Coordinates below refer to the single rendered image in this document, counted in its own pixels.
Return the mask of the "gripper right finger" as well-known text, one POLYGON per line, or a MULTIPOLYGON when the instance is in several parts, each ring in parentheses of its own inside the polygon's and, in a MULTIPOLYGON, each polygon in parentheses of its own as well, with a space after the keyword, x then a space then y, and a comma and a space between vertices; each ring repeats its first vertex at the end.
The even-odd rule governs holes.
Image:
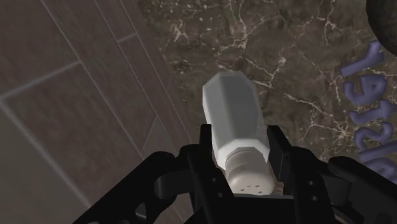
POLYGON ((356 160, 323 162, 267 128, 268 162, 283 192, 293 196, 296 224, 397 224, 397 185, 356 160))

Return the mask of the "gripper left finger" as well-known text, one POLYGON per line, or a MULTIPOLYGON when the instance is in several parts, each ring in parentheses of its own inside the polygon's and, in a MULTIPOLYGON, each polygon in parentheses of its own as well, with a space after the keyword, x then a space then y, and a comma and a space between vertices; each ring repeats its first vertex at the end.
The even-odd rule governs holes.
POLYGON ((194 214, 184 224, 231 224, 233 193, 211 157, 211 125, 200 141, 174 156, 152 153, 73 224, 154 224, 178 195, 189 193, 194 214))

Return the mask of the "white salt shaker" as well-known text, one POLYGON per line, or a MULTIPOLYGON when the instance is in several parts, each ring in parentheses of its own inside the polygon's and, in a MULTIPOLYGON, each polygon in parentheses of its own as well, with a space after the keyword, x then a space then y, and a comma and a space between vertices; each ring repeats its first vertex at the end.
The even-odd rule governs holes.
POLYGON ((253 83, 241 71, 219 72, 202 87, 202 106, 216 163, 233 193, 271 194, 267 126, 253 83))

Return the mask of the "purple letter decoration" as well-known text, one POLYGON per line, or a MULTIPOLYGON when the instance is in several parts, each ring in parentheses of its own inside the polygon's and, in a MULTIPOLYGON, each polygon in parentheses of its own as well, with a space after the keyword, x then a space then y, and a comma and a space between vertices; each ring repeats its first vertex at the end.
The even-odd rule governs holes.
MULTIPOLYGON (((365 56, 341 67, 340 74, 344 77, 350 76, 377 65, 383 60, 384 54, 380 51, 379 41, 371 41, 365 56)), ((350 111, 349 117, 355 124, 364 125, 380 118, 386 120, 397 112, 397 104, 381 98, 387 87, 385 76, 381 74, 364 74, 359 77, 361 92, 356 92, 354 86, 355 84, 351 81, 343 83, 344 95, 355 106, 365 106, 377 102, 376 108, 363 112, 350 111)), ((390 140, 394 128, 391 123, 386 121, 381 122, 380 125, 381 129, 378 132, 368 127, 360 127, 354 132, 354 142, 359 149, 359 161, 397 185, 397 164, 386 158, 387 154, 397 152, 397 140, 390 140)))

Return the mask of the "dark round object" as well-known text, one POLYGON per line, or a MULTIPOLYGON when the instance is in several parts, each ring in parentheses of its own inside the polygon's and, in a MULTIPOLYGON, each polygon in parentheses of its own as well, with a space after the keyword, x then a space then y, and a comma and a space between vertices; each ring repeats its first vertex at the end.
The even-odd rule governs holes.
POLYGON ((397 57, 397 0, 366 0, 366 14, 380 44, 397 57))

